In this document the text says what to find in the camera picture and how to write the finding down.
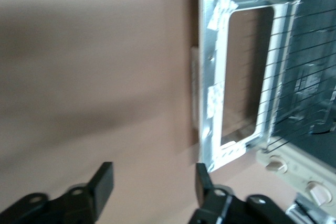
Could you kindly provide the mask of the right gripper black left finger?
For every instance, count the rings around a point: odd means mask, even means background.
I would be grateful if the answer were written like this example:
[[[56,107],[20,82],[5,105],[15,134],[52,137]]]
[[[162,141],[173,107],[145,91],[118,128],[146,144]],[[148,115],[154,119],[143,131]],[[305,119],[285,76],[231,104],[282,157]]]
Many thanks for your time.
[[[96,223],[114,187],[113,162],[104,162],[86,184],[56,199],[28,194],[1,212],[1,223]]]

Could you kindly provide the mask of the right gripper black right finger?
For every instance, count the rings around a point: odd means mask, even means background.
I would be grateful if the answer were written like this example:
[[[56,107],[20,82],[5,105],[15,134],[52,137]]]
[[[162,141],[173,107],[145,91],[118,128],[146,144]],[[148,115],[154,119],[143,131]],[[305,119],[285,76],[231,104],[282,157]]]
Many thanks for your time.
[[[238,199],[230,187],[214,185],[204,163],[195,166],[199,207],[189,223],[289,223],[285,212],[265,195]]]

